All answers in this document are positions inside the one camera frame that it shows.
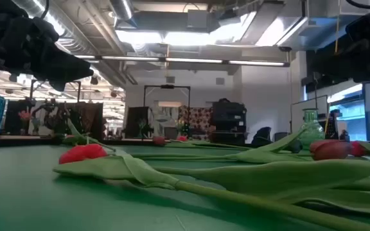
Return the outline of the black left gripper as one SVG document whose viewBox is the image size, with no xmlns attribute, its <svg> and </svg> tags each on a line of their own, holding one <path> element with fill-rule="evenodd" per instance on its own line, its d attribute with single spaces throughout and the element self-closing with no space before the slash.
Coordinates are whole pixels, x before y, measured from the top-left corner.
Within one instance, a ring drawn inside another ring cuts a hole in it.
<svg viewBox="0 0 370 231">
<path fill-rule="evenodd" d="M 0 15 L 0 70 L 33 73 L 57 91 L 94 74 L 89 62 L 62 52 L 53 25 L 43 19 Z"/>
</svg>

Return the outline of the ribbed silver air duct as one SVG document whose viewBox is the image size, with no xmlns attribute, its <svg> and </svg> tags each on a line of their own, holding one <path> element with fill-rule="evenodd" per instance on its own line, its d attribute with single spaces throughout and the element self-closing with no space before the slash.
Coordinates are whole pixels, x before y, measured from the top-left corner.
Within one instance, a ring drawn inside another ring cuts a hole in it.
<svg viewBox="0 0 370 231">
<path fill-rule="evenodd" d="M 12 0 L 30 17 L 39 17 L 48 6 L 45 20 L 60 35 L 57 45 L 74 55 L 100 55 L 104 63 L 124 65 L 114 56 L 126 55 L 114 31 L 110 0 Z"/>
</svg>

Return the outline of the round silver air duct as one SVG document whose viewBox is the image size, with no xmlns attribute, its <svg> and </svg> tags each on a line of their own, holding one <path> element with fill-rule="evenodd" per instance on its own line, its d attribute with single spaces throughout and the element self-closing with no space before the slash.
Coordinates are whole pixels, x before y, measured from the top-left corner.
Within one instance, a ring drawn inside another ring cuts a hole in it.
<svg viewBox="0 0 370 231">
<path fill-rule="evenodd" d="M 134 7 L 130 0 L 109 0 L 110 7 L 119 20 L 126 21 L 133 17 Z"/>
</svg>

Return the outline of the black metal gantry frame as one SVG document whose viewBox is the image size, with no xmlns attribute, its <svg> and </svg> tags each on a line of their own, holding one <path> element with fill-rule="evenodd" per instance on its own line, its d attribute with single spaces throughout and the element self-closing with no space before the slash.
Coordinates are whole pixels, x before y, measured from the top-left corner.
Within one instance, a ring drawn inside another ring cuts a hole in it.
<svg viewBox="0 0 370 231">
<path fill-rule="evenodd" d="M 143 87 L 143 106 L 150 107 L 160 102 L 166 102 L 163 107 L 169 107 L 170 103 L 180 103 L 179 106 L 190 106 L 191 103 L 191 87 L 181 85 L 145 85 Z"/>
<path fill-rule="evenodd" d="M 54 89 L 46 81 L 31 80 L 29 98 L 37 100 L 37 97 L 33 95 L 38 90 L 44 92 L 46 99 L 51 96 L 52 98 L 56 98 L 57 101 L 79 102 L 82 93 L 82 83 L 80 81 L 72 81 L 65 84 L 64 89 L 59 91 Z"/>
</svg>

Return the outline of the green glass vase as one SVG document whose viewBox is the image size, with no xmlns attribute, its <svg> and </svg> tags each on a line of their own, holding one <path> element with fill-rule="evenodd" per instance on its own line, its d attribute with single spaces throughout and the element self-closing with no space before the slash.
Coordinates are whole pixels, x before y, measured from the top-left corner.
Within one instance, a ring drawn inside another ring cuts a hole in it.
<svg viewBox="0 0 370 231">
<path fill-rule="evenodd" d="M 298 137 L 304 150 L 310 150 L 310 146 L 315 141 L 324 139 L 324 130 L 318 122 L 318 112 L 316 108 L 306 108 L 304 111 L 304 123 L 301 125 L 302 133 Z"/>
</svg>

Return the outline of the black upright panel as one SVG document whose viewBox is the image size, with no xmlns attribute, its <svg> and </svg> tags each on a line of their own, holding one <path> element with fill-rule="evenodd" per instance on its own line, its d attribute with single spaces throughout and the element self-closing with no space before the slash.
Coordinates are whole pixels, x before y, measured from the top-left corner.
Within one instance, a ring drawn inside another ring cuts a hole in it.
<svg viewBox="0 0 370 231">
<path fill-rule="evenodd" d="M 125 126 L 126 138 L 144 138 L 148 124 L 148 107 L 129 107 Z"/>
</svg>

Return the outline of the black mesh stand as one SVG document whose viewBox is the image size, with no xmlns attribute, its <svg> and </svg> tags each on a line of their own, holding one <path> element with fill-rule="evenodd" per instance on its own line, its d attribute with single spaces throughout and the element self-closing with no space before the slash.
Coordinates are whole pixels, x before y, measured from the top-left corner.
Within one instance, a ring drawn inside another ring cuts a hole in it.
<svg viewBox="0 0 370 231">
<path fill-rule="evenodd" d="M 340 115 L 339 109 L 334 109 L 329 112 L 324 126 L 325 139 L 339 139 L 337 117 Z"/>
</svg>

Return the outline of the whiteboard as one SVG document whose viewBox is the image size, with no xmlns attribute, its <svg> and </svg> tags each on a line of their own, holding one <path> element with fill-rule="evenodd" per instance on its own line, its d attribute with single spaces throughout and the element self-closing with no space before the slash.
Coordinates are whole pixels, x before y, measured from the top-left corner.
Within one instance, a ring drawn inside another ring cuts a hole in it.
<svg viewBox="0 0 370 231">
<path fill-rule="evenodd" d="M 290 121 L 290 131 L 297 132 L 300 130 L 301 125 L 304 123 L 304 110 L 305 109 L 317 109 L 317 119 L 318 121 L 323 121 L 326 119 L 328 114 L 328 96 L 318 96 L 316 98 L 308 99 L 305 101 L 300 101 L 291 104 L 291 121 Z"/>
</svg>

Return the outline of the grey rectangular ceiling duct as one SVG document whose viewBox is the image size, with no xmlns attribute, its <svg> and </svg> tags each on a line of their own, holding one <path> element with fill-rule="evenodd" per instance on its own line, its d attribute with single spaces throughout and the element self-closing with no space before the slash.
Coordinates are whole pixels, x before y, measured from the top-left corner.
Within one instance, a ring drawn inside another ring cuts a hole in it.
<svg viewBox="0 0 370 231">
<path fill-rule="evenodd" d="M 308 22 L 308 0 L 130 0 L 131 19 L 116 18 L 122 41 L 172 46 L 284 46 Z"/>
</svg>

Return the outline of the green table mat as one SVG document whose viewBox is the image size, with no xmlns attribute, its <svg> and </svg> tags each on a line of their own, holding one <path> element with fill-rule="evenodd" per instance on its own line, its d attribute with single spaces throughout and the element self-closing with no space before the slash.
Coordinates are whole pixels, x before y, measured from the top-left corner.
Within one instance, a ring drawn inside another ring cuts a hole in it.
<svg viewBox="0 0 370 231">
<path fill-rule="evenodd" d="M 60 176 L 65 151 L 0 148 L 0 231 L 331 231 L 188 192 Z"/>
</svg>

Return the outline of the long ceiling light bar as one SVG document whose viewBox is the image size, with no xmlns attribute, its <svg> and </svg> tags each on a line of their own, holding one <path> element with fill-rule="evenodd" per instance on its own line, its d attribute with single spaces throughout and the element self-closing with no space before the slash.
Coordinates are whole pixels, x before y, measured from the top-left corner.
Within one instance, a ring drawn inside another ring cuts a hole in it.
<svg viewBox="0 0 370 231">
<path fill-rule="evenodd" d="M 289 62 L 269 62 L 262 60 L 221 60 L 221 59 L 206 59 L 206 58 L 175 58 L 175 57 L 159 57 L 159 56 L 103 56 L 103 55 L 76 55 L 87 61 L 100 60 L 117 60 L 117 61 L 133 61 L 133 62 L 178 62 L 191 64 L 218 64 L 218 65 L 248 65 L 248 66 L 267 66 L 267 67 L 288 67 Z"/>
</svg>

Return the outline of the black cabinet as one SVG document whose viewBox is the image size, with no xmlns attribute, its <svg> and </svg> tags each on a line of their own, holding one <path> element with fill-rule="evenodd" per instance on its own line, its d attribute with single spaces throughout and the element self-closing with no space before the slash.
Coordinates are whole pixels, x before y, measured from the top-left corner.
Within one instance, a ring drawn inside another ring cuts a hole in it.
<svg viewBox="0 0 370 231">
<path fill-rule="evenodd" d="M 245 144 L 246 108 L 242 103 L 230 102 L 223 98 L 212 106 L 210 125 L 214 143 Z"/>
</svg>

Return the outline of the black office chair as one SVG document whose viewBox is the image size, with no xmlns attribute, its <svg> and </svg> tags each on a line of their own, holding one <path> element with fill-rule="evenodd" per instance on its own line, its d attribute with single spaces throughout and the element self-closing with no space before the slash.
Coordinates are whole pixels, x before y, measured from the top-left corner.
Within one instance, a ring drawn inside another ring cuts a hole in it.
<svg viewBox="0 0 370 231">
<path fill-rule="evenodd" d="M 270 131 L 271 131 L 271 127 L 269 126 L 260 128 L 254 135 L 251 144 L 256 147 L 266 146 L 268 144 L 271 144 L 272 141 L 270 138 Z"/>
</svg>

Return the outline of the red patterned backdrop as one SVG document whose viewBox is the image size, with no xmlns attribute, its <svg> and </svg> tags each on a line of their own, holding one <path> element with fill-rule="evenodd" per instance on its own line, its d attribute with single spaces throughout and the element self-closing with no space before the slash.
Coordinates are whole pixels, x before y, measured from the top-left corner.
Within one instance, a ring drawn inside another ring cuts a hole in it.
<svg viewBox="0 0 370 231">
<path fill-rule="evenodd" d="M 211 142 L 211 132 L 215 130 L 215 125 L 211 124 L 212 115 L 212 107 L 179 107 L 180 134 L 188 139 Z"/>
</svg>

